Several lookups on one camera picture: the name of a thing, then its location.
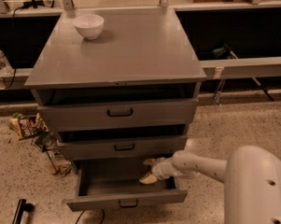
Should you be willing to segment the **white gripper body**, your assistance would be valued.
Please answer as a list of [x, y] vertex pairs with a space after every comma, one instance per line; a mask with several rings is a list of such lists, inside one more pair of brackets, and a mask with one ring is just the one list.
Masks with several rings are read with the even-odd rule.
[[158, 180], [164, 180], [171, 176], [175, 176], [177, 169], [174, 167], [171, 158], [158, 158], [151, 166], [151, 173]]

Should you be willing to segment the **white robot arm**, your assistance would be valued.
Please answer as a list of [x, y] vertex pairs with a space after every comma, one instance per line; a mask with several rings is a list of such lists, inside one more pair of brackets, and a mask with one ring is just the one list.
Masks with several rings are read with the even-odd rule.
[[144, 164], [150, 167], [140, 179], [146, 185], [196, 173], [222, 183], [225, 224], [281, 224], [281, 160], [263, 148], [239, 147], [225, 161], [178, 150]]

